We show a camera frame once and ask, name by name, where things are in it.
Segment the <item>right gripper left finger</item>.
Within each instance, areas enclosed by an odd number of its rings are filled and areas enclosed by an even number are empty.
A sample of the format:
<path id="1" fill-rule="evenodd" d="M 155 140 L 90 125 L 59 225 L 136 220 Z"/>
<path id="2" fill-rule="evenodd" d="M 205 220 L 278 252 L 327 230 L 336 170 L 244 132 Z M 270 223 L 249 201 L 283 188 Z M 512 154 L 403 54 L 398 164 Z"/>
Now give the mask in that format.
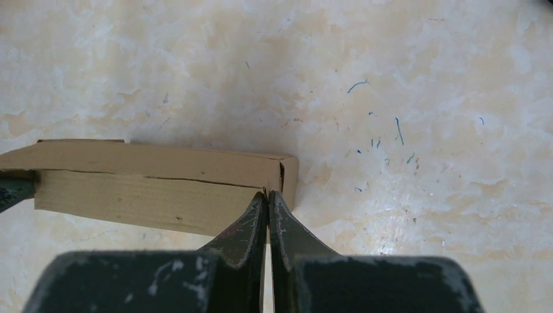
<path id="1" fill-rule="evenodd" d="M 197 250 L 75 251 L 44 270 L 25 312 L 261 312 L 268 203 Z"/>

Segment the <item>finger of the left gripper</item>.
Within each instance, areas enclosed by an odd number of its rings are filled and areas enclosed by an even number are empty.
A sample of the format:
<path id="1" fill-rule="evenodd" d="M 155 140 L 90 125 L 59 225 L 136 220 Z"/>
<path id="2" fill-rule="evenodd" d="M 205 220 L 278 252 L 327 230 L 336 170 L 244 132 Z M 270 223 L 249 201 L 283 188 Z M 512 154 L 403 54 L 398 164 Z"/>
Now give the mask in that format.
<path id="1" fill-rule="evenodd" d="M 2 213 L 21 201 L 33 198 L 35 192 L 35 174 L 32 171 L 1 171 Z"/>

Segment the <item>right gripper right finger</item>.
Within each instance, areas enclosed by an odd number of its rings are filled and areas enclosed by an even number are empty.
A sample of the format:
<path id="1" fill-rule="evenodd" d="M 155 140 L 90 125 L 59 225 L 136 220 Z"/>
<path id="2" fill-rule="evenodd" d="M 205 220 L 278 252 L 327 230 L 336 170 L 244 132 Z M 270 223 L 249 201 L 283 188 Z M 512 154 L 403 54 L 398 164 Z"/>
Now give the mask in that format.
<path id="1" fill-rule="evenodd" d="M 345 256 L 269 194 L 276 312 L 482 312 L 468 274 L 435 256 Z"/>

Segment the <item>brown cardboard box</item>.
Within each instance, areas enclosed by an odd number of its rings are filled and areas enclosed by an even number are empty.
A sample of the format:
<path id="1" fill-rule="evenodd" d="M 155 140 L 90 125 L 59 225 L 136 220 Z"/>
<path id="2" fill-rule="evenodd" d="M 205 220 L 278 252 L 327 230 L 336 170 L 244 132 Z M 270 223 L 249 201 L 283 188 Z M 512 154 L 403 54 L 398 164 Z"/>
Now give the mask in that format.
<path id="1" fill-rule="evenodd" d="M 36 209 L 210 236 L 258 192 L 293 207 L 298 171 L 294 156 L 122 140 L 40 140 L 1 155 L 1 177 L 28 180 Z"/>

